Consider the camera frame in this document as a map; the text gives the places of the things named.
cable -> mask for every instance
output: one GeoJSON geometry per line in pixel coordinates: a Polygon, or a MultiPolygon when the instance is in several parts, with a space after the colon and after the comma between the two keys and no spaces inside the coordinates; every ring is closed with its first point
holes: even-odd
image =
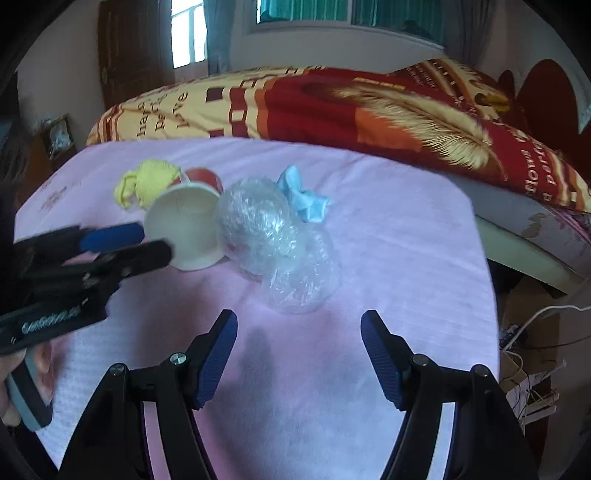
{"type": "Polygon", "coordinates": [[[501,379],[501,382],[504,382],[505,380],[513,380],[517,375],[519,375],[520,372],[523,371],[523,358],[521,357],[521,355],[519,355],[518,353],[515,352],[505,352],[508,355],[512,355],[512,356],[516,356],[521,363],[519,364],[519,368],[517,369],[517,372],[515,372],[513,375],[511,375],[510,377],[505,377],[501,379]]]}
{"type": "Polygon", "coordinates": [[[519,415],[517,415],[517,420],[519,421],[519,426],[521,428],[523,428],[525,426],[525,417],[521,417],[521,414],[525,411],[525,409],[527,408],[527,404],[530,401],[530,396],[531,396],[531,384],[530,384],[530,376],[527,376],[527,398],[525,399],[525,405],[523,406],[523,408],[521,409],[521,411],[519,412],[519,415]]]}
{"type": "Polygon", "coordinates": [[[517,405],[519,405],[519,400],[521,400],[521,384],[517,383],[513,380],[511,380],[515,385],[517,385],[519,387],[519,395],[517,395],[517,401],[515,402],[515,405],[513,405],[511,407],[511,410],[515,410],[517,408],[517,405]]]}
{"type": "Polygon", "coordinates": [[[577,307],[575,305],[549,305],[547,307],[544,307],[543,309],[538,310],[536,313],[534,313],[530,319],[525,322],[519,330],[517,330],[515,332],[515,335],[511,338],[511,340],[509,340],[509,342],[503,347],[503,349],[501,350],[502,352],[506,352],[509,348],[511,348],[513,346],[513,344],[515,343],[515,341],[519,338],[519,335],[521,335],[523,333],[523,331],[530,325],[531,322],[533,322],[539,315],[541,315],[544,312],[547,312],[548,310],[564,310],[564,309],[575,309],[578,312],[585,312],[587,310],[591,310],[591,305],[588,305],[586,307],[577,307]]]}
{"type": "Polygon", "coordinates": [[[589,340],[590,338],[591,338],[591,335],[587,335],[586,337],[580,338],[578,340],[573,340],[572,342],[558,343],[556,345],[546,345],[546,346],[524,345],[523,348],[525,348],[526,350],[549,350],[550,348],[558,348],[559,346],[574,345],[575,343],[584,342],[585,340],[589,340]]]}
{"type": "MultiPolygon", "coordinates": [[[[549,403],[548,400],[546,400],[545,397],[542,397],[542,395],[536,392],[536,390],[532,390],[531,392],[534,394],[535,397],[538,397],[538,400],[540,400],[547,407],[551,407],[552,405],[554,405],[554,397],[552,398],[552,403],[549,403]]],[[[554,395],[554,390],[550,390],[550,394],[554,395]]]]}

screw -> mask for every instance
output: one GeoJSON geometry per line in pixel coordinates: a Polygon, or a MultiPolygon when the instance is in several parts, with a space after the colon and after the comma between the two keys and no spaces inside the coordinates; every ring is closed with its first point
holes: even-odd
{"type": "Polygon", "coordinates": [[[184,353],[173,353],[170,356],[170,362],[173,365],[181,365],[181,364],[185,363],[186,359],[187,359],[187,355],[185,355],[184,353]]]}
{"type": "Polygon", "coordinates": [[[124,370],[125,370],[124,364],[115,364],[115,365],[111,365],[111,368],[109,368],[109,373],[111,375],[121,375],[124,370]]]}
{"type": "Polygon", "coordinates": [[[423,355],[422,353],[418,353],[416,355],[413,355],[411,360],[413,361],[413,363],[415,365],[419,365],[421,367],[424,367],[425,365],[427,365],[429,363],[429,357],[427,355],[423,355]]]}
{"type": "Polygon", "coordinates": [[[488,377],[491,372],[484,365],[474,365],[474,373],[479,377],[488,377]]]}

blue gripper pad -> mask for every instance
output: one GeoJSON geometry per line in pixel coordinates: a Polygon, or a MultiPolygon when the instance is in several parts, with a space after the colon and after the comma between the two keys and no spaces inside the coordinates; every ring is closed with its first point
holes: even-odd
{"type": "Polygon", "coordinates": [[[203,408],[213,398],[237,335],[238,320],[236,314],[231,312],[199,372],[199,387],[195,394],[197,408],[203,408]]]}
{"type": "Polygon", "coordinates": [[[378,381],[386,399],[396,408],[402,407],[404,396],[402,391],[402,372],[394,362],[387,347],[388,338],[392,335],[375,310],[368,310],[361,317],[361,338],[374,366],[378,381]]]}
{"type": "Polygon", "coordinates": [[[80,241],[79,247],[82,252],[110,252],[140,244],[144,236],[140,223],[125,223],[91,231],[80,241]]]}

white paper cup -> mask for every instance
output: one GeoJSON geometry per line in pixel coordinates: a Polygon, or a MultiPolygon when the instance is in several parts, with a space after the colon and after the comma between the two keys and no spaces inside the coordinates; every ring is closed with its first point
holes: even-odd
{"type": "Polygon", "coordinates": [[[223,258],[213,222],[222,192],[222,182],[214,172],[192,168],[162,192],[146,212],[146,238],[165,239],[172,245],[173,267],[200,270],[223,258]]]}

wooden door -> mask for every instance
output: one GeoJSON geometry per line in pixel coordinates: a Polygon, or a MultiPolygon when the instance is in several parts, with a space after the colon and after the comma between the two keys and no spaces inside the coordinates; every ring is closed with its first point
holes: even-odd
{"type": "Polygon", "coordinates": [[[105,108],[174,83],[171,0],[105,0],[98,22],[105,108]]]}

